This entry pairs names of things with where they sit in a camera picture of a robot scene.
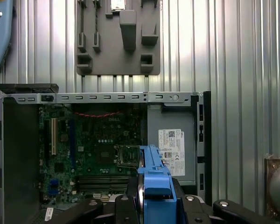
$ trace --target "red cable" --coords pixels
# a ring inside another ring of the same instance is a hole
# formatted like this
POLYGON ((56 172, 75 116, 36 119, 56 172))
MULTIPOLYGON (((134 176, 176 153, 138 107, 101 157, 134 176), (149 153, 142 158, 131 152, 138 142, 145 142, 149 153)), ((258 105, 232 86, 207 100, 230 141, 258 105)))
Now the red cable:
POLYGON ((74 114, 82 116, 82 117, 86 117, 86 118, 106 118, 106 117, 110 117, 110 116, 114 116, 119 114, 120 112, 116 112, 116 113, 108 113, 108 114, 104 114, 104 115, 91 115, 91 114, 84 114, 84 113, 78 113, 75 112, 74 114))

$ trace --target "pcie slot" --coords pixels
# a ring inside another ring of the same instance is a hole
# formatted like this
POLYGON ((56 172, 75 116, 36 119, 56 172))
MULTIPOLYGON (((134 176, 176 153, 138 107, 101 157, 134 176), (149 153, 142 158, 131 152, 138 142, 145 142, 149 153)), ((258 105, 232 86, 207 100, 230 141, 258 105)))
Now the pcie slot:
POLYGON ((52 155, 56 155, 57 153, 57 144, 58 144, 58 119, 51 119, 51 153, 52 155))
POLYGON ((45 158, 46 166, 49 165, 49 156, 50 156, 50 120, 44 121, 43 128, 43 153, 45 158))
POLYGON ((70 119, 70 162, 76 168, 76 127, 75 120, 70 119))

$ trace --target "corrugated metal wall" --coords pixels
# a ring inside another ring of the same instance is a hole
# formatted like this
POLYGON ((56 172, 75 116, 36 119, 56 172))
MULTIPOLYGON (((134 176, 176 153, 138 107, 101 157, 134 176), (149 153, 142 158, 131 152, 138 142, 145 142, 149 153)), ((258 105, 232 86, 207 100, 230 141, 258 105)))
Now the corrugated metal wall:
POLYGON ((158 76, 75 69, 74 0, 16 0, 13 49, 0 83, 60 92, 212 91, 213 199, 262 213, 263 158, 280 156, 280 0, 163 0, 158 76))

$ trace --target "power supply label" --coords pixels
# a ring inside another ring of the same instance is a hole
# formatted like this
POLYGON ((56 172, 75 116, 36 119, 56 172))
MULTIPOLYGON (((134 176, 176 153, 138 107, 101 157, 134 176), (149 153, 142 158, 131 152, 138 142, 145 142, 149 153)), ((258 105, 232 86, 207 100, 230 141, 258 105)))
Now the power supply label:
POLYGON ((185 176, 185 143, 181 129, 159 130, 159 149, 172 176, 185 176))
POLYGON ((53 210, 54 210, 54 208, 47 208, 47 212, 46 212, 46 216, 45 216, 45 221, 49 221, 52 218, 53 210))

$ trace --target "motherboard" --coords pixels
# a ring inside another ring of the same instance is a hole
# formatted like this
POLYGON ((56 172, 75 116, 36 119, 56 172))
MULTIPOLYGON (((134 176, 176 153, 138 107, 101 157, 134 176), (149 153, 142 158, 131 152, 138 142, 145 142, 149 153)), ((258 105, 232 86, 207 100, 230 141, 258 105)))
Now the motherboard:
POLYGON ((88 197, 107 202, 126 192, 144 141, 140 110, 81 112, 70 105, 42 105, 39 114, 43 204, 78 203, 88 197))

